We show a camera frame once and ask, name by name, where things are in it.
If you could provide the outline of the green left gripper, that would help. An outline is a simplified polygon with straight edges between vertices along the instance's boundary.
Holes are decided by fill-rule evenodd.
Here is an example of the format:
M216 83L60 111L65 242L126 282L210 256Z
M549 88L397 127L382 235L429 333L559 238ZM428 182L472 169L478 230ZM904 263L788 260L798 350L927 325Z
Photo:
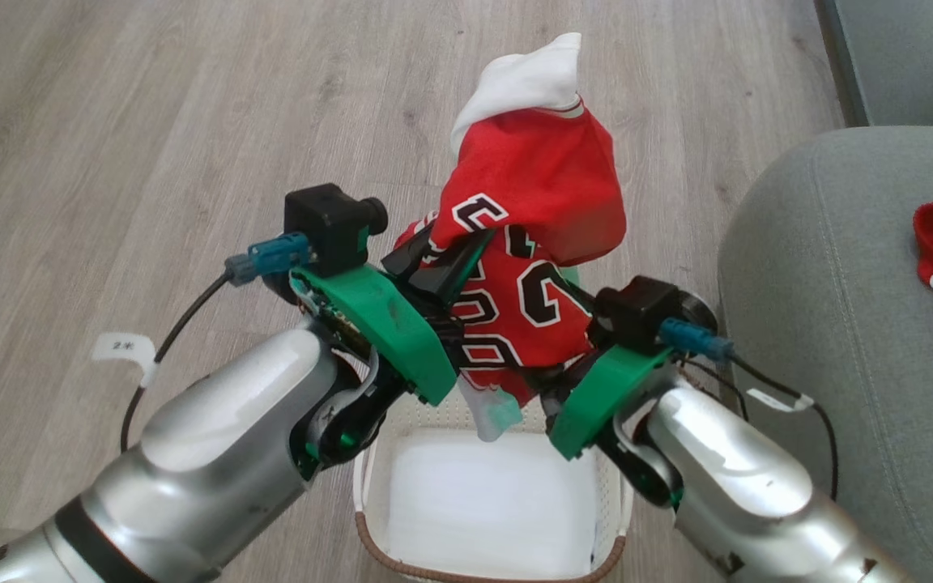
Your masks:
M456 301L473 275L495 230L462 237L440 258L423 266L431 252L432 228L422 228L381 260L394 279L408 281L433 301ZM330 277L306 268L290 270L290 280L303 279L351 322L370 346L376 347L410 381L422 402L438 406L457 383L455 372L436 331L403 298L388 277L363 263Z

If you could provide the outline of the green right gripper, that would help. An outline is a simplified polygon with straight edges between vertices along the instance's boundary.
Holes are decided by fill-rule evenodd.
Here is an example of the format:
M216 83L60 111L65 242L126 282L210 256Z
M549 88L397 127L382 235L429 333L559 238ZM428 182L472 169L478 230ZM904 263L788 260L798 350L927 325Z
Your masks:
M589 317L603 315L596 296L581 285L568 284L568 292ZM548 431L555 450L567 461L580 457L629 399L643 394L645 382L670 357L670 348L647 355L611 347L576 363L533 368L533 394L560 405Z

